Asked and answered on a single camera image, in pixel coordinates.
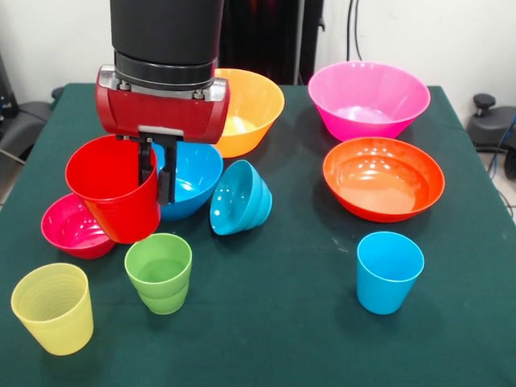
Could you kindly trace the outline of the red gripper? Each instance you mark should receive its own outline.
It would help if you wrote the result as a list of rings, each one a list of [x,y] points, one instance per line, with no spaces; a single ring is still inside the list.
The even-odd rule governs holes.
[[[114,89],[107,79],[97,79],[95,100],[101,125],[115,135],[176,135],[187,142],[216,144],[220,139],[231,98],[229,83],[216,78],[204,98],[179,98]],[[177,139],[164,139],[158,151],[158,202],[175,202]],[[139,185],[156,184],[152,139],[138,142]]]

